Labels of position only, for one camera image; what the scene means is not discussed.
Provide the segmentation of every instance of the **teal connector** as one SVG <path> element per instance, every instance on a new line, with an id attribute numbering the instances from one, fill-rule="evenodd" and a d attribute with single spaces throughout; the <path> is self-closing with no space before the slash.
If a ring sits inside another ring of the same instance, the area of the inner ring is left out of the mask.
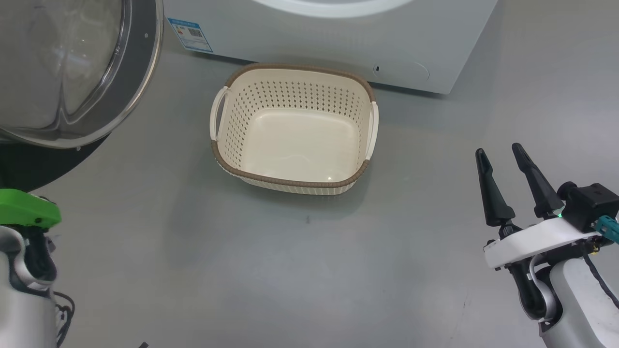
<path id="1" fill-rule="evenodd" d="M 608 215 L 604 215 L 597 219 L 597 223 L 594 228 L 604 237 L 619 244 L 619 224 L 617 223 L 617 220 Z"/>

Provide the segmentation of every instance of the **basket bottom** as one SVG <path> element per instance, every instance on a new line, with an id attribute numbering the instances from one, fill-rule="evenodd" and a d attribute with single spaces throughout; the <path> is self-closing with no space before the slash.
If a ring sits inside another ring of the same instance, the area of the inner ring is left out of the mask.
<path id="1" fill-rule="evenodd" d="M 357 170 L 358 126 L 314 110 L 263 109 L 249 122 L 241 169 L 271 178 L 337 182 Z"/>

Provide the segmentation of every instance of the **brown basket rim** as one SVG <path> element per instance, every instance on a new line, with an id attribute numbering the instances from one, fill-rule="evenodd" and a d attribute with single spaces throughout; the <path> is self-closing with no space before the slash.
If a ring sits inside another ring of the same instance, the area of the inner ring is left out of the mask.
<path id="1" fill-rule="evenodd" d="M 361 174 L 365 172 L 365 170 L 368 168 L 368 165 L 370 164 L 370 160 L 364 160 L 359 170 L 357 170 L 357 172 L 354 173 L 350 178 L 346 180 L 338 181 L 335 183 L 321 183 L 321 182 L 314 182 L 314 181 L 294 181 L 294 180 L 271 178 L 270 176 L 253 174 L 253 173 L 246 172 L 240 169 L 236 169 L 223 160 L 223 157 L 221 153 L 219 152 L 217 141 L 211 140 L 210 146 L 213 149 L 213 154 L 215 155 L 215 159 L 219 162 L 219 164 L 223 167 L 223 169 L 230 172 L 232 175 L 241 176 L 243 178 L 252 179 L 252 180 L 264 181 L 266 183 L 276 184 L 276 185 L 296 186 L 296 187 L 305 187 L 305 188 L 340 188 L 340 187 L 350 185 L 354 183 L 355 181 L 357 181 L 359 177 L 361 177 Z"/>
<path id="2" fill-rule="evenodd" d="M 241 69 L 235 71 L 232 76 L 226 82 L 226 87 L 230 88 L 234 81 L 239 78 L 241 75 L 248 71 L 258 70 L 258 69 L 283 69 L 283 70 L 301 70 L 301 71 L 312 71 L 312 72 L 322 72 L 324 74 L 331 74 L 336 76 L 347 77 L 351 80 L 358 82 L 363 88 L 365 92 L 368 93 L 370 98 L 370 103 L 376 101 L 376 97 L 374 96 L 374 90 L 368 83 L 368 81 L 364 80 L 359 75 L 353 74 L 351 72 L 337 70 L 337 69 L 329 69 L 328 67 L 320 67 L 313 65 L 296 65 L 296 64 L 285 64 L 285 63 L 253 63 L 248 64 Z"/>

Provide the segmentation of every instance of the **qr code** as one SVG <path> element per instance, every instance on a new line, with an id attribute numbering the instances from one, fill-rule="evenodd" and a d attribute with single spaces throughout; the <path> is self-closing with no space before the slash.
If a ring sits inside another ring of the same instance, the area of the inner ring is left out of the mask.
<path id="1" fill-rule="evenodd" d="M 200 30 L 192 29 L 192 28 L 187 28 L 187 29 L 189 29 L 189 33 L 191 34 L 191 36 L 193 36 L 193 37 L 202 37 L 202 33 L 200 32 Z"/>

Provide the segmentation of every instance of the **black cable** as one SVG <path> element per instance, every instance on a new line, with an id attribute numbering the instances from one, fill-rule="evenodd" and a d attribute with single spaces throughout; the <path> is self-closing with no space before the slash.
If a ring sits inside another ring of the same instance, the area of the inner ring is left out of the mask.
<path id="1" fill-rule="evenodd" d="M 56 347 L 60 347 L 60 345 L 62 345 L 62 343 L 64 342 L 64 339 L 67 337 L 67 332 L 69 332 L 69 327 L 71 325 L 71 320 L 73 319 L 73 315 L 76 312 L 76 303 L 73 302 L 73 299 L 65 294 L 63 294 L 62 292 L 56 292 L 54 291 L 54 295 L 58 296 L 58 297 L 62 297 L 65 300 L 67 300 L 71 306 L 61 306 L 56 304 L 56 307 L 60 310 L 63 311 L 67 314 L 66 319 L 64 321 L 64 324 L 60 327 L 60 330 L 58 330 L 58 335 L 56 336 L 57 341 L 56 341 Z"/>
<path id="2" fill-rule="evenodd" d="M 602 276 L 600 276 L 600 273 L 597 271 L 597 268 L 595 268 L 595 265 L 589 258 L 589 254 L 585 250 L 584 245 L 582 245 L 582 258 L 584 259 L 584 262 L 587 264 L 587 266 L 589 266 L 589 270 L 591 271 L 591 274 L 593 274 L 593 277 L 597 280 L 598 283 L 600 283 L 600 286 L 602 290 L 604 291 L 604 293 L 606 294 L 606 296 L 610 297 L 610 300 L 615 304 L 615 307 L 619 309 L 619 300 L 617 300 L 615 294 L 613 294 L 613 292 L 610 291 L 610 289 L 608 288 L 608 285 L 606 285 L 606 282 L 604 282 L 604 280 L 602 279 Z"/>

